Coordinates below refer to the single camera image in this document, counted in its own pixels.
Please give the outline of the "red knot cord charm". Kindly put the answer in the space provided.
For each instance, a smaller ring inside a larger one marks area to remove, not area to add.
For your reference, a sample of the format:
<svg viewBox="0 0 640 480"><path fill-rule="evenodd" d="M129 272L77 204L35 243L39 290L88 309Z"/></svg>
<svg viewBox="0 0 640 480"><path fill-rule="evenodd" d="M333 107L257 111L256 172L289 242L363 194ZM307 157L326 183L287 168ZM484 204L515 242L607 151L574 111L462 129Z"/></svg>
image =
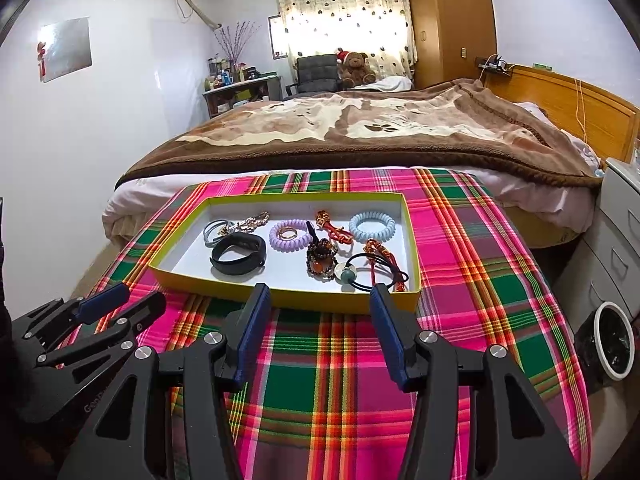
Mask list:
<svg viewBox="0 0 640 480"><path fill-rule="evenodd" d="M316 213L316 225L327 232L330 240L334 240L337 244L351 245L354 242L354 236L345 228L334 226L330 214L326 210L319 210Z"/></svg>

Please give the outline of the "white pillow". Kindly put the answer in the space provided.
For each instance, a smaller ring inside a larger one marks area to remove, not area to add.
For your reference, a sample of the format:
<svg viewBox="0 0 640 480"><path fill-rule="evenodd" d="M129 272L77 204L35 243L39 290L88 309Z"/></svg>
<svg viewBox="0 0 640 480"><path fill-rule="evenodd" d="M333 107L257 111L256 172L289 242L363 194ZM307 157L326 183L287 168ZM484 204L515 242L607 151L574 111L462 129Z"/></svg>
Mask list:
<svg viewBox="0 0 640 480"><path fill-rule="evenodd" d="M405 92L412 89L412 81L405 76L388 76L370 84L360 84L354 90L378 91L383 93Z"/></svg>

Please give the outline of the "brown teddy bear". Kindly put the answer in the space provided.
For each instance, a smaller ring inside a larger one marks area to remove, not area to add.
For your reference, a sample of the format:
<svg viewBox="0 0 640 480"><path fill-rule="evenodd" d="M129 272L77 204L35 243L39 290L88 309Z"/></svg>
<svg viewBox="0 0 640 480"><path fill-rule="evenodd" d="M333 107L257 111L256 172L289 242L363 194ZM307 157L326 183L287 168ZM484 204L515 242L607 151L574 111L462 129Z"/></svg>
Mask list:
<svg viewBox="0 0 640 480"><path fill-rule="evenodd" d="M344 89L355 88L362 84L373 84L376 81L375 72L370 69L368 56L365 53L339 50L336 60L338 74Z"/></svg>

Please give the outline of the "dark grey chair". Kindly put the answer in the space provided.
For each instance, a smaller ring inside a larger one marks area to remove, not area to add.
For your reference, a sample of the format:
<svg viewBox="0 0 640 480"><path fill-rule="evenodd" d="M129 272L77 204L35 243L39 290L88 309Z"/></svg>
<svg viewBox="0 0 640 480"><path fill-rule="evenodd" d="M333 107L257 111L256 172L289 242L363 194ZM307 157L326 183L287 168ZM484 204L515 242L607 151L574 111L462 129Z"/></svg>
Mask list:
<svg viewBox="0 0 640 480"><path fill-rule="evenodd" d="M302 56L296 61L297 79L285 87L289 98L303 94L337 92L342 88L335 54Z"/></svg>

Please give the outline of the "white nightstand drawers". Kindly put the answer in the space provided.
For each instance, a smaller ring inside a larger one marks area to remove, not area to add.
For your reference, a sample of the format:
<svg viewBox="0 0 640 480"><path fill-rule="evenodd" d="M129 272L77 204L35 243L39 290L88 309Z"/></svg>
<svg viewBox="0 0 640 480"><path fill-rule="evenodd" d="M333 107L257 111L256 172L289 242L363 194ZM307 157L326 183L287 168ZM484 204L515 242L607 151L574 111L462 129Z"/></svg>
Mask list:
<svg viewBox="0 0 640 480"><path fill-rule="evenodd" d="M639 170L609 158L592 225L553 285L574 332L605 301L639 314L639 208Z"/></svg>

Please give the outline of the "wooden wardrobe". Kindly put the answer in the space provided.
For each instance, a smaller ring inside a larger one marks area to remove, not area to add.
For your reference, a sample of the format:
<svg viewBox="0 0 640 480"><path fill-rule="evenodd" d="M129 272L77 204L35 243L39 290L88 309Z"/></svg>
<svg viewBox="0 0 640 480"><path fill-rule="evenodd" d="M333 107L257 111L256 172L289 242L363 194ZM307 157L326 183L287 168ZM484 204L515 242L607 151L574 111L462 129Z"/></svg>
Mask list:
<svg viewBox="0 0 640 480"><path fill-rule="evenodd" d="M477 60L497 52L491 0L410 0L410 8L416 88L480 76Z"/></svg>

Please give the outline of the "red cord tassel charm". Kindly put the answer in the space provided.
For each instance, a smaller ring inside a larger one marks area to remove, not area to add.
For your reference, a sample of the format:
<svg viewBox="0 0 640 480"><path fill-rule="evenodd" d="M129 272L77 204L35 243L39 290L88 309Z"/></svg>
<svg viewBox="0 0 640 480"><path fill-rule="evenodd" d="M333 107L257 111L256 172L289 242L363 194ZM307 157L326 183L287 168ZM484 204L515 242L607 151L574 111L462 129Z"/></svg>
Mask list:
<svg viewBox="0 0 640 480"><path fill-rule="evenodd" d="M395 256L379 241L369 238L364 243L364 253L371 268L371 283L375 284L375 269L383 268L390 272L392 284L390 287L394 292L404 292L408 275L398 266Z"/></svg>

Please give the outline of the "silver wall poster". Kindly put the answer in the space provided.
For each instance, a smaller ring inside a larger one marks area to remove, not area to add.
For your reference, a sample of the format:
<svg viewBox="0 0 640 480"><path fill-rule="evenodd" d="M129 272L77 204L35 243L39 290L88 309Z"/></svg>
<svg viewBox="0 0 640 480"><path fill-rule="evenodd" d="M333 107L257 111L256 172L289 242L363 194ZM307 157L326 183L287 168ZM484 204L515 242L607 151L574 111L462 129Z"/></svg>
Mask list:
<svg viewBox="0 0 640 480"><path fill-rule="evenodd" d="M49 82L92 65L88 18L44 25L37 32L41 82Z"/></svg>

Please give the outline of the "patterned window curtain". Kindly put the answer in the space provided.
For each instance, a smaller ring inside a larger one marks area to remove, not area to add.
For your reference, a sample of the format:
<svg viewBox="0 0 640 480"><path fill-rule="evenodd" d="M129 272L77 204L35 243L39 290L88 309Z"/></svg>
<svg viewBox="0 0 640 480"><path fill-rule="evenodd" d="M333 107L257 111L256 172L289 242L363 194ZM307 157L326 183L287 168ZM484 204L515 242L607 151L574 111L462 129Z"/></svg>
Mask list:
<svg viewBox="0 0 640 480"><path fill-rule="evenodd" d="M380 78L412 76L418 60L410 0L277 0L291 65L311 55L361 52Z"/></svg>

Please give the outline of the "brown fleece blanket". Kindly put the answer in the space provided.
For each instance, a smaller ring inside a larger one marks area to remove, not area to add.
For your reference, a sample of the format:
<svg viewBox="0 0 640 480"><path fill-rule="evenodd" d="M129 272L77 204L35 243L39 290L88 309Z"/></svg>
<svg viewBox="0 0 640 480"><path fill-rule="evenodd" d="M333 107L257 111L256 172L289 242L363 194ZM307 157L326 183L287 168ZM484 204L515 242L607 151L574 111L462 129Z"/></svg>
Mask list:
<svg viewBox="0 0 640 480"><path fill-rule="evenodd" d="M249 102L160 144L119 181L382 166L483 168L554 188L601 184L560 129L466 78Z"/></svg>

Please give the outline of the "black bin white rim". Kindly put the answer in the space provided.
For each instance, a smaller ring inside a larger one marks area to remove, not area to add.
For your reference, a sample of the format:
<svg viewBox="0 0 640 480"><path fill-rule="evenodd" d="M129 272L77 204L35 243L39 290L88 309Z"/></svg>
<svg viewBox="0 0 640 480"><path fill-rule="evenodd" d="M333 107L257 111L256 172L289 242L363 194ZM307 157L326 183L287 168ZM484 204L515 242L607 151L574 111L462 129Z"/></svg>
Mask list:
<svg viewBox="0 0 640 480"><path fill-rule="evenodd" d="M589 391L621 382L634 366L634 331L615 302L605 301L588 315L574 346Z"/></svg>

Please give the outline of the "black wristband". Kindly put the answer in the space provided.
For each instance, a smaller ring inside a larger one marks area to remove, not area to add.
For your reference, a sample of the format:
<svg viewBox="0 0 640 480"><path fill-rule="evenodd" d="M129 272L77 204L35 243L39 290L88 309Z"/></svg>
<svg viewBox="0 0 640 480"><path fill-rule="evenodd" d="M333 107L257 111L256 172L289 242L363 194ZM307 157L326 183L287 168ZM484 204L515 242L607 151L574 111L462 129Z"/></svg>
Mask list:
<svg viewBox="0 0 640 480"><path fill-rule="evenodd" d="M212 249L209 261L224 275L245 275L261 268L267 259L264 239L242 232L229 234Z"/></svg>

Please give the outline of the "cluttered wooden desk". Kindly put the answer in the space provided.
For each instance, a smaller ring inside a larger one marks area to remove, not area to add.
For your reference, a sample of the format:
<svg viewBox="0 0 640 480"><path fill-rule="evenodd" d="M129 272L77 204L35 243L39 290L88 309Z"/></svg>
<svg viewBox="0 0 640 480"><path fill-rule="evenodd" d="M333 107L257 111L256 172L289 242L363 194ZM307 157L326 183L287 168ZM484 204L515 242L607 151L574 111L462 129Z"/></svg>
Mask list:
<svg viewBox="0 0 640 480"><path fill-rule="evenodd" d="M203 99L213 118L245 102L283 99L281 77L277 72L261 73L244 64L231 66L227 60L208 60L209 75L204 79Z"/></svg>

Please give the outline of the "yellow-green shallow box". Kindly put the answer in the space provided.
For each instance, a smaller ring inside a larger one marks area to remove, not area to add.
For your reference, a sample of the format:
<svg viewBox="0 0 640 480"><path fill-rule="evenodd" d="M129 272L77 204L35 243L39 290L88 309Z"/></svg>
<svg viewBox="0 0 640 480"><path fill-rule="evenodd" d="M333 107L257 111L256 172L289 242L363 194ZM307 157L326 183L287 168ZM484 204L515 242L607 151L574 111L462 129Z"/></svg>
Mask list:
<svg viewBox="0 0 640 480"><path fill-rule="evenodd" d="M335 278L322 278L308 271L311 239L325 240L329 236L316 225L319 210L326 210L338 228L348 229L354 224L363 234L383 235L382 244L409 275L406 290L390 290L390 294L398 308L416 310L421 293L418 248L408 204L399 193L207 197L177 223L151 259L149 268L162 286L180 292L241 301L250 296L254 285L264 283L271 290L273 304L279 308L366 314L369 292L360 292ZM258 214L268 216L266 223L254 231L266 243L266 263L245 275L224 275L216 271L209 261L213 240L220 237L226 224L239 224ZM334 247L335 263L364 251L359 240Z"/></svg>

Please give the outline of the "wooden headboard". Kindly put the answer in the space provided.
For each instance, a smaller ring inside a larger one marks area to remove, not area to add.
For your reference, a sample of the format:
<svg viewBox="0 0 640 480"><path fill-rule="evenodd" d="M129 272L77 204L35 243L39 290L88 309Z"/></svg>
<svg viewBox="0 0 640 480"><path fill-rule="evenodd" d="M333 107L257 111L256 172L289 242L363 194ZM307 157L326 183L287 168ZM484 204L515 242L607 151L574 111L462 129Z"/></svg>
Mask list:
<svg viewBox="0 0 640 480"><path fill-rule="evenodd" d="M600 159L630 162L639 133L639 109L631 102L569 76L514 65L487 72L485 86L511 102L532 102L558 128L588 143Z"/></svg>

